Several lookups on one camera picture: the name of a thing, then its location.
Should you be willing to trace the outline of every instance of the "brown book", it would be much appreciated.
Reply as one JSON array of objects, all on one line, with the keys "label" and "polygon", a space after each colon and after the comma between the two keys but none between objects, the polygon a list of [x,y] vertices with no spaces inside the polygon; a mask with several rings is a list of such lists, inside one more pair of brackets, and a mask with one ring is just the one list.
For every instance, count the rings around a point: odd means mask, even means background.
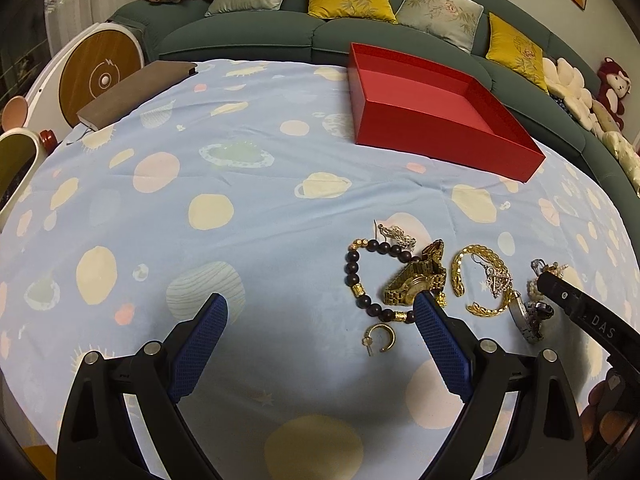
[{"label": "brown book", "polygon": [[97,132],[130,114],[141,104],[196,73],[187,61],[154,61],[109,88],[78,111],[78,119]]}]

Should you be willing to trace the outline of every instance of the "bed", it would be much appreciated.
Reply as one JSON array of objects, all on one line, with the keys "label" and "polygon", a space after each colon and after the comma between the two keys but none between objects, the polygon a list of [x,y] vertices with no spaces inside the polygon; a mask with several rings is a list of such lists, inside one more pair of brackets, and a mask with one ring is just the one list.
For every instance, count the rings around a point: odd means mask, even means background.
[{"label": "bed", "polygon": [[[446,266],[484,244],[524,294],[533,259],[567,264],[567,281],[638,323],[640,270],[618,212],[591,179],[541,149],[545,162],[520,184],[357,146],[345,69],[199,63],[113,127],[76,126],[34,176],[0,235],[2,371],[55,449],[86,352],[134,353],[219,292],[227,328],[179,407],[224,478],[418,478],[461,403],[414,325],[395,324],[385,354],[369,357],[361,343],[375,320],[344,284],[344,255],[374,236],[374,221],[400,226],[416,251],[442,239]],[[365,251],[359,264],[372,295],[401,268]],[[602,349],[562,313],[535,346],[508,313],[472,316],[466,304],[497,300],[481,267],[465,260],[462,273],[466,294],[456,298],[447,283],[447,313],[508,351],[554,348],[585,406],[608,368]],[[496,460],[513,401],[505,398],[478,476]],[[135,398],[127,406],[162,476]]]}]

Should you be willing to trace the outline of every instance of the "jewelry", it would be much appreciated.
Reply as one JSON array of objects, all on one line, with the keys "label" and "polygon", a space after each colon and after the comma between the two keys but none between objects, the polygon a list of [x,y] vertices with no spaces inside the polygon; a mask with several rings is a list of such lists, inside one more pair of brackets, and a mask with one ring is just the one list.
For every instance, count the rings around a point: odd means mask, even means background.
[{"label": "jewelry", "polygon": [[391,227],[384,227],[382,224],[376,224],[376,221],[373,221],[376,226],[376,239],[378,238],[378,231],[380,234],[385,237],[385,242],[387,237],[391,238],[398,242],[398,245],[402,248],[406,249],[410,253],[414,252],[415,248],[415,238],[409,235],[405,235],[404,231],[399,228],[397,225],[392,225]]},{"label": "jewelry", "polygon": [[365,309],[371,317],[377,317],[383,322],[399,321],[407,324],[415,322],[413,310],[408,312],[393,311],[390,308],[383,310],[378,303],[371,303],[371,298],[366,294],[364,287],[360,283],[360,277],[357,275],[359,269],[357,261],[360,259],[358,249],[361,247],[366,247],[370,253],[377,251],[379,254],[389,254],[398,258],[404,264],[409,261],[420,261],[420,256],[412,256],[409,251],[403,251],[402,247],[397,244],[391,246],[388,242],[378,243],[375,239],[358,238],[354,240],[353,244],[349,245],[349,252],[346,255],[347,264],[344,267],[344,271],[347,273],[344,282],[351,288],[353,295],[356,297],[356,305],[359,308]]},{"label": "jewelry", "polygon": [[380,349],[381,352],[391,350],[396,344],[396,331],[386,323],[376,323],[375,325],[370,326],[364,331],[364,337],[362,338],[362,344],[367,347],[367,352],[370,356],[373,355],[373,352],[371,351],[371,345],[373,344],[371,333],[377,328],[381,328],[389,334],[389,343]]},{"label": "jewelry", "polygon": [[422,259],[409,263],[384,288],[384,303],[389,305],[404,304],[412,306],[418,293],[424,290],[435,292],[436,302],[447,305],[444,285],[447,281],[447,269],[442,264],[444,242],[436,240],[422,251]]},{"label": "jewelry", "polygon": [[545,301],[546,298],[543,294],[538,290],[538,277],[543,272],[551,272],[558,278],[562,280],[564,276],[564,271],[569,267],[568,265],[559,265],[558,262],[553,262],[551,265],[547,265],[544,260],[540,258],[533,260],[531,262],[531,269],[536,273],[536,277],[533,280],[529,280],[527,282],[527,293],[529,295],[529,299],[531,301]]},{"label": "jewelry", "polygon": [[513,291],[509,311],[523,338],[530,344],[542,341],[543,335],[540,332],[542,322],[551,318],[554,314],[551,305],[543,301],[527,301],[527,303],[524,303],[517,290]]},{"label": "jewelry", "polygon": [[462,258],[465,254],[476,254],[486,264],[481,264],[484,267],[484,272],[487,278],[487,283],[490,283],[490,289],[492,294],[497,298],[502,294],[500,301],[500,307],[496,309],[488,309],[484,306],[480,306],[475,301],[471,305],[467,305],[466,309],[474,316],[479,317],[493,317],[503,313],[508,309],[511,300],[513,299],[513,280],[507,266],[500,259],[496,253],[494,253],[488,247],[482,245],[469,245],[462,249],[453,258],[451,263],[451,285],[453,286],[453,292],[457,297],[462,296],[465,293],[465,286],[462,283],[462,274],[460,271],[460,265],[462,264]]}]

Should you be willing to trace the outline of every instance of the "red box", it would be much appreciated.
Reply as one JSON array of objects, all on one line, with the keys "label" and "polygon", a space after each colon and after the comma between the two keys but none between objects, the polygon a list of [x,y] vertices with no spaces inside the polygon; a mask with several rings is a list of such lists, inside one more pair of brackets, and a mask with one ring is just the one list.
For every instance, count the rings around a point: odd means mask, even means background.
[{"label": "red box", "polygon": [[526,182],[545,160],[475,78],[448,66],[351,43],[356,144],[417,153]]}]

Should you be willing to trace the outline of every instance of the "watch face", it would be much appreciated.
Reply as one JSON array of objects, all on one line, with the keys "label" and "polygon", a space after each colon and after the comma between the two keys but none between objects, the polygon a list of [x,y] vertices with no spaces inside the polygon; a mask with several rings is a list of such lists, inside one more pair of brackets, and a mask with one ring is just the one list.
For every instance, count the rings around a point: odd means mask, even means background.
[{"label": "watch face", "polygon": [[429,290],[429,283],[424,276],[412,279],[409,283],[409,289],[404,295],[404,304],[412,306],[412,304],[414,304],[415,297],[424,290]]}]

